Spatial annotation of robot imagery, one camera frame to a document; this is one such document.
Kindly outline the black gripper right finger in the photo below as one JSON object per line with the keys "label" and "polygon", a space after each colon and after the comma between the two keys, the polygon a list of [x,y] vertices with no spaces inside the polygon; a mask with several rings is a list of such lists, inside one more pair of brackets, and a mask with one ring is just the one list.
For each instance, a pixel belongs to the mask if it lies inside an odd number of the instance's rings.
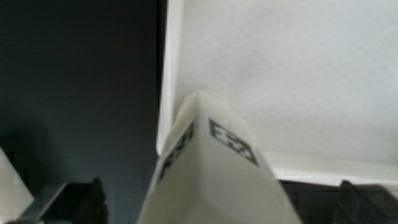
{"label": "black gripper right finger", "polygon": [[398,224],[398,185],[341,181],[334,224]]}

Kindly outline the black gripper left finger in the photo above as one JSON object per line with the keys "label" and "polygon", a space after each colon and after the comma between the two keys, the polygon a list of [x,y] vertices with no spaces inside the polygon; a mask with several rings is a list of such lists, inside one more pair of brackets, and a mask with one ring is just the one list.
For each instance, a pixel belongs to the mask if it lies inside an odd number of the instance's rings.
{"label": "black gripper left finger", "polygon": [[108,224],[101,180],[49,184],[14,224]]}

